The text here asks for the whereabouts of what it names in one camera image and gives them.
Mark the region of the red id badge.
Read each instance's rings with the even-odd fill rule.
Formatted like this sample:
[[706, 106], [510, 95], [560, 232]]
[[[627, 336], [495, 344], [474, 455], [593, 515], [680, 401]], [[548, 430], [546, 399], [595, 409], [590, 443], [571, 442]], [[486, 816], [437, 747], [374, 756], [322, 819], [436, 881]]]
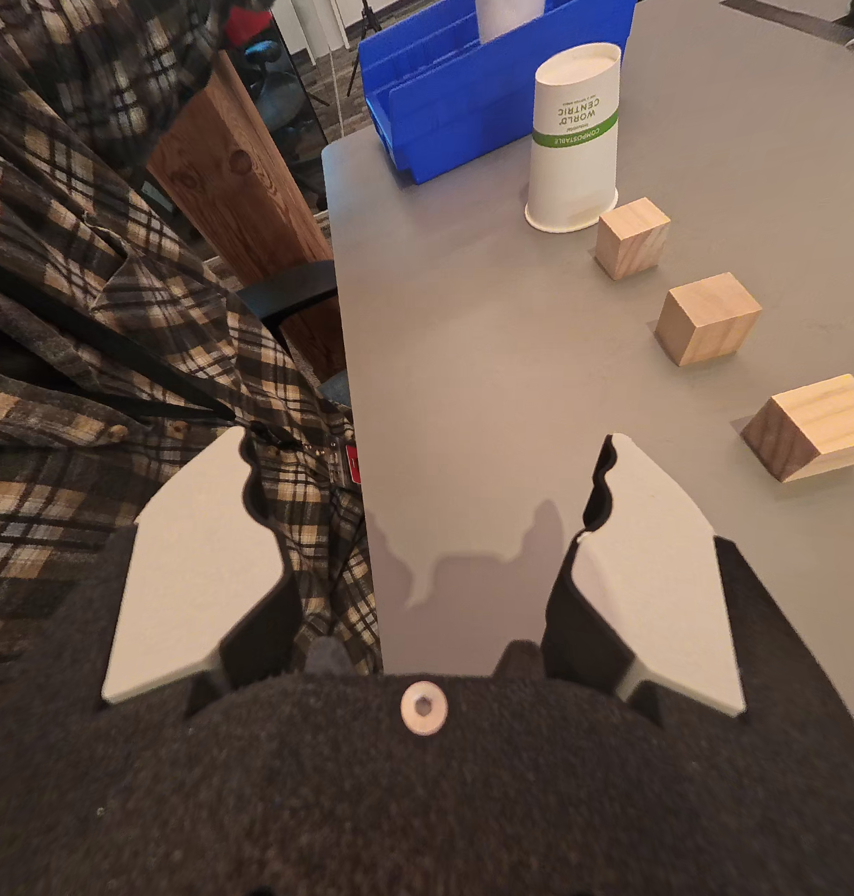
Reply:
[[326, 451], [326, 463], [333, 486], [346, 491], [361, 492], [362, 477], [358, 450], [354, 442], [333, 439]]

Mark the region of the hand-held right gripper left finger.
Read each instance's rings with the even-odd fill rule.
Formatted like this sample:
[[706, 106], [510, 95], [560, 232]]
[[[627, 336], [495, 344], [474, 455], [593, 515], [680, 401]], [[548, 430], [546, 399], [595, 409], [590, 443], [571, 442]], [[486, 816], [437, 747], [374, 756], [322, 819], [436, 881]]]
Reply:
[[201, 675], [224, 693], [287, 666], [301, 607], [261, 486], [253, 432], [231, 427], [141, 510], [104, 701]]

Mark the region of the red fire extinguisher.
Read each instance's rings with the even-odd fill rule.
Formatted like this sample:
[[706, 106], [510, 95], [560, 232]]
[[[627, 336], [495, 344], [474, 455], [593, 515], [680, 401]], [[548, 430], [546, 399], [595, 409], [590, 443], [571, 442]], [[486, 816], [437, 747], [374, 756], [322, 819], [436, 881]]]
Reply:
[[224, 26], [223, 47], [237, 49], [259, 35], [273, 22], [271, 5], [263, 9], [231, 7]]

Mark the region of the white paper cup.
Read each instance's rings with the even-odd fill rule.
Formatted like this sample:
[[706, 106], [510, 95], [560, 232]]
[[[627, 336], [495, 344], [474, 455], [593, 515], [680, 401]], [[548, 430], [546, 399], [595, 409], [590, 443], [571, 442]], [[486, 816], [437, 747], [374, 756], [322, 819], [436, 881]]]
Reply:
[[479, 39], [482, 44], [510, 33], [540, 18], [545, 1], [482, 1], [476, 0]]

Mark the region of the blue plastic bin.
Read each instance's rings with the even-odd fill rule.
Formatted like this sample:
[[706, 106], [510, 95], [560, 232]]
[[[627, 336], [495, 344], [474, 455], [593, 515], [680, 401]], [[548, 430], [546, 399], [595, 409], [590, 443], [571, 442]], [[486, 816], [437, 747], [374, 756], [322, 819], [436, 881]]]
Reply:
[[476, 3], [443, 1], [366, 38], [364, 97], [397, 171], [423, 184], [529, 135], [538, 67], [587, 43], [624, 50], [636, 4], [545, 2], [539, 17], [483, 43]]

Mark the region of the person's plaid shirt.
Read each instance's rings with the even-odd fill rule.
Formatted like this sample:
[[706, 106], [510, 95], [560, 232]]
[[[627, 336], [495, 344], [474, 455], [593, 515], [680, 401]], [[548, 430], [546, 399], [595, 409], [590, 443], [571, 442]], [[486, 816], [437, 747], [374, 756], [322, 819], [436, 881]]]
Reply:
[[234, 423], [259, 440], [321, 636], [384, 671], [361, 492], [332, 485], [323, 398], [133, 180], [208, 83], [231, 7], [0, 2], [0, 686], [112, 532]]

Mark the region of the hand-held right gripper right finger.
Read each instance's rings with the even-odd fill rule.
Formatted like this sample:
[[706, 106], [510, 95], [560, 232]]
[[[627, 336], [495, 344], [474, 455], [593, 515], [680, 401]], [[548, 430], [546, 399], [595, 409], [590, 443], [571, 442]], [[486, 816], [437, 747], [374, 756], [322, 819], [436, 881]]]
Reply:
[[624, 702], [659, 686], [746, 710], [714, 530], [636, 443], [605, 437], [545, 610], [548, 678]]

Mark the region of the white cup green band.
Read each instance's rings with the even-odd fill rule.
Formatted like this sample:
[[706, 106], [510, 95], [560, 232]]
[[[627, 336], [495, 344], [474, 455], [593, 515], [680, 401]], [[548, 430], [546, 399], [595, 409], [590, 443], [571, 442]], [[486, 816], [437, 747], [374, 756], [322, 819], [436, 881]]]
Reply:
[[534, 78], [525, 218], [536, 230], [594, 225], [618, 202], [622, 50], [607, 42], [564, 50]]

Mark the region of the wooden cube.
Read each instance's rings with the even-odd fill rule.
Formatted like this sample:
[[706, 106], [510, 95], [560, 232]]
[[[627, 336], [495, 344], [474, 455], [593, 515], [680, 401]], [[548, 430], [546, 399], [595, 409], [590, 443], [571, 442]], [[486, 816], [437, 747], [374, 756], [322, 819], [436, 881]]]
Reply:
[[738, 351], [762, 308], [732, 273], [721, 273], [671, 288], [655, 336], [678, 366], [701, 363]]
[[854, 377], [839, 375], [771, 396], [741, 437], [783, 484], [854, 466]]
[[670, 226], [670, 218], [647, 197], [608, 210], [598, 220], [595, 260], [614, 281], [655, 267]]

